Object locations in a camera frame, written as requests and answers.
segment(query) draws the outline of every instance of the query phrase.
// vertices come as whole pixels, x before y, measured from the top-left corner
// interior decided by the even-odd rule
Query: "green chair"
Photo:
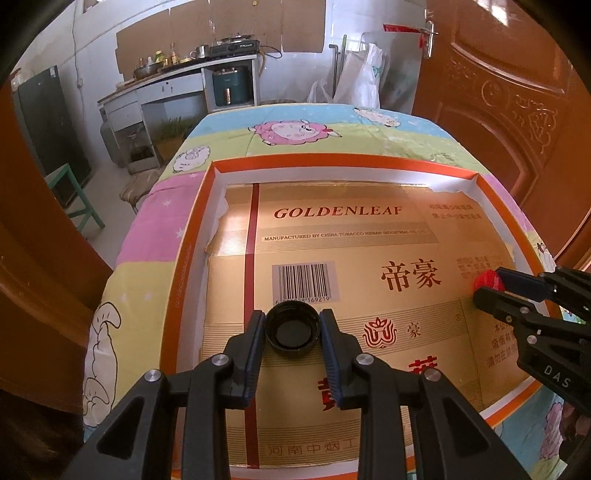
[[[85,195],[84,191],[80,187],[80,184],[78,183],[78,180],[76,180],[76,177],[72,173],[72,169],[70,168],[69,164],[66,163],[65,165],[62,165],[57,170],[52,171],[47,177],[45,177],[45,183],[47,183],[47,186],[51,190],[53,187],[55,187],[57,185],[57,182],[59,182],[64,176],[67,176],[68,179],[70,179],[70,182],[72,183],[72,185],[74,185],[74,190],[76,191],[76,193],[80,197],[80,200],[82,200],[82,203],[84,203],[83,209],[76,210],[75,212],[72,212],[72,213],[68,213],[68,217],[70,217],[70,218],[75,218],[80,215],[84,215],[84,218],[78,224],[78,231],[79,232],[82,231],[82,229],[84,228],[84,226],[86,225],[86,222],[88,221],[88,219],[90,217],[95,219],[95,222],[98,224],[98,226],[100,228],[105,228],[105,224],[100,219],[99,215],[96,213],[94,208],[92,208],[92,205],[90,204],[90,201],[88,200],[88,197]]]

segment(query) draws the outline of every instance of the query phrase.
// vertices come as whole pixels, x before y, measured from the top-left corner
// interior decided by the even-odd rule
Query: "cardboard sheet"
[[[514,268],[478,203],[463,193],[367,182],[228,188],[228,212],[208,247],[202,359],[243,331],[253,198],[255,309],[294,298],[331,308],[364,351],[407,371],[440,368],[479,411],[527,377],[515,363],[512,329],[471,302],[479,273]],[[234,465],[245,464],[252,445],[260,466],[357,457],[359,412],[336,408],[320,348],[298,360],[266,348],[255,415],[256,429],[244,415],[227,416]],[[403,422],[409,445],[407,411]]]
[[[237,34],[284,51],[322,52],[325,10],[326,0],[191,0],[117,32],[117,65],[131,80],[139,58],[157,50],[168,56],[172,41],[185,57],[199,45]]]
[[[283,51],[321,53],[326,0],[283,0]]]
[[[211,6],[216,41],[237,34],[252,34],[261,45],[280,48],[280,1],[212,0]]]
[[[199,45],[213,43],[211,9],[207,0],[192,0],[170,9],[170,26],[174,49],[181,58]]]
[[[150,15],[118,31],[116,58],[123,78],[131,80],[134,77],[140,58],[147,61],[158,50],[168,54],[172,40],[168,10]]]

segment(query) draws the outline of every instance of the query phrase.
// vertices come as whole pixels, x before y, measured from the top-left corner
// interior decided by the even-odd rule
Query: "electrical cable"
[[[76,52],[76,35],[74,34],[74,27],[76,26],[76,8],[78,7],[78,0],[74,0],[74,15],[72,18],[72,41],[74,43],[74,68],[76,69],[76,89],[80,94],[80,101],[82,102],[82,125],[84,132],[86,132],[86,106],[84,104],[84,95],[82,95],[82,86],[80,85],[80,70],[78,69],[78,58]]]
[[[265,70],[265,63],[267,63],[267,56],[262,52],[259,52],[257,54],[257,56],[258,55],[260,55],[262,57],[261,68],[259,69],[259,77],[260,77],[262,75],[263,70]]]
[[[275,48],[275,47],[271,47],[270,45],[261,45],[261,48],[270,48],[272,50],[275,50],[279,54],[278,57],[274,57],[273,55],[269,55],[268,53],[265,53],[265,55],[267,55],[268,57],[271,57],[272,59],[280,59],[283,56],[283,53],[281,52],[281,50],[279,50],[278,48]]]

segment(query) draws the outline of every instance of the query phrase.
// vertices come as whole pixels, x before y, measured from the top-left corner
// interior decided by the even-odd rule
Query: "teal air fryer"
[[[213,94],[217,106],[245,103],[252,98],[247,67],[231,67],[213,72]]]

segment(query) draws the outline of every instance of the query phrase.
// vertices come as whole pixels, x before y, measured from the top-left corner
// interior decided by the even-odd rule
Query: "refrigerator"
[[[57,66],[28,79],[13,94],[21,132],[41,175],[69,163],[78,183],[90,178],[91,168],[72,125]],[[75,198],[72,183],[61,179],[53,193],[65,208]]]

